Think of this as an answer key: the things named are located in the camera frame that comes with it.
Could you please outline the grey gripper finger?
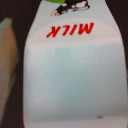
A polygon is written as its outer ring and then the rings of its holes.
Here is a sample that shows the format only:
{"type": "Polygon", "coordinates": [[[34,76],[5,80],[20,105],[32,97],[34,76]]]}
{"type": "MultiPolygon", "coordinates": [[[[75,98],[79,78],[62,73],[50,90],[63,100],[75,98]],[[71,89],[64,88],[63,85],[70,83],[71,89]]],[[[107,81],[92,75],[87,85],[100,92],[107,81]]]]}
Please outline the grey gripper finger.
{"type": "Polygon", "coordinates": [[[0,123],[11,88],[15,82],[14,70],[17,63],[18,48],[12,20],[6,18],[0,23],[0,123]]]}

